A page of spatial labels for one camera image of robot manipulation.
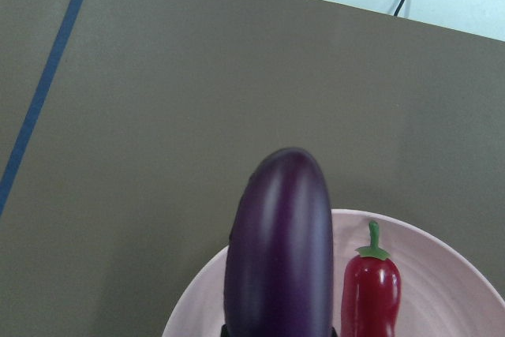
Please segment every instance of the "pepper stem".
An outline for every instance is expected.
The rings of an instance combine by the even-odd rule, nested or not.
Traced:
[[[379,247],[379,224],[377,221],[372,220],[368,224],[368,228],[370,229],[370,246],[362,246],[361,248],[357,248],[356,251],[360,253],[362,258],[370,256],[378,260],[386,260],[389,257],[389,253]]]

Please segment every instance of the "plate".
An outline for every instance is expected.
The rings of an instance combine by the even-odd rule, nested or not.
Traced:
[[[343,272],[368,245],[368,222],[381,229],[380,245],[402,276],[397,336],[503,337],[505,301],[489,281],[450,246],[407,223],[371,212],[332,210],[334,326],[340,330]],[[176,304],[163,337],[219,337],[224,323],[223,282],[227,248],[217,253]]]

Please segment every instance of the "purple eggplant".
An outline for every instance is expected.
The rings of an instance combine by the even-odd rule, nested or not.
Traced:
[[[235,216],[224,279],[229,337],[330,337],[331,209],[323,174],[287,148],[256,169]]]

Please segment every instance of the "blue stripe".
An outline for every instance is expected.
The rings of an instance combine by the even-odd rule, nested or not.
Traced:
[[[6,206],[7,198],[9,197],[10,190],[13,187],[14,179],[23,159],[24,152],[28,146],[30,137],[32,136],[33,129],[39,118],[40,111],[46,100],[47,93],[53,81],[54,74],[58,68],[60,59],[62,58],[63,51],[67,41],[69,40],[70,33],[72,32],[73,24],[77,19],[80,6],[83,0],[70,0],[69,6],[63,17],[62,24],[54,40],[53,47],[50,50],[49,57],[46,61],[46,66],[40,77],[39,84],[35,90],[35,94],[30,103],[30,107],[24,117],[23,125],[17,135],[16,142],[14,143],[13,150],[10,153],[9,161],[7,162],[6,169],[0,181],[0,216]]]

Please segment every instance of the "red chili pepper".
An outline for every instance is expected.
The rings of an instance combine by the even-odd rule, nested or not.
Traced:
[[[394,337],[402,293],[400,273],[379,248],[379,225],[371,221],[370,246],[346,267],[339,337]]]

